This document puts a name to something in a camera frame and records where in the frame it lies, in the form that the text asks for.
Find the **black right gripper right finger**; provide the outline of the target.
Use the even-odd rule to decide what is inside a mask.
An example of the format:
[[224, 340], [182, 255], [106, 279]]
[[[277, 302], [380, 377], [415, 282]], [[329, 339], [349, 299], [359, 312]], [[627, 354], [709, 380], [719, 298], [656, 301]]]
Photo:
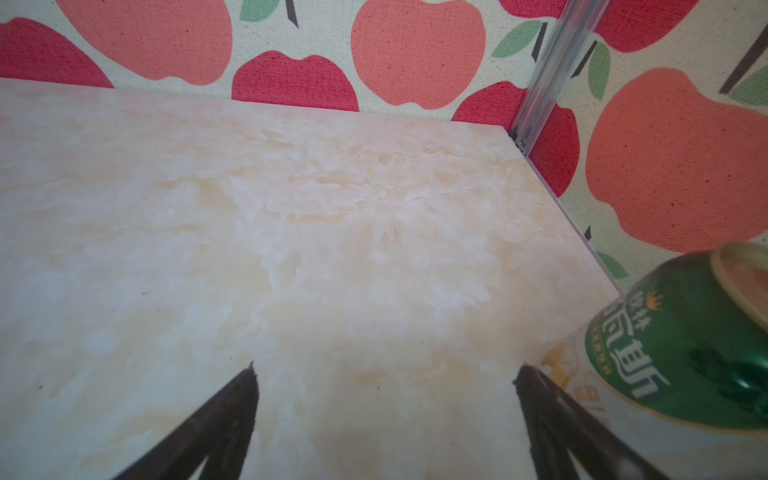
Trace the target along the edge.
[[539, 369], [524, 365], [514, 381], [540, 479], [664, 479]]

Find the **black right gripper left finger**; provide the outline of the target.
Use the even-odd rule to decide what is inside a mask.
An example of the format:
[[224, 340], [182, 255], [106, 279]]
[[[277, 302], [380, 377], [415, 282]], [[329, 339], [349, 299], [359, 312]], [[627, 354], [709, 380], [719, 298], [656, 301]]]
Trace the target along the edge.
[[259, 401], [252, 366], [239, 372], [119, 479], [238, 479]]

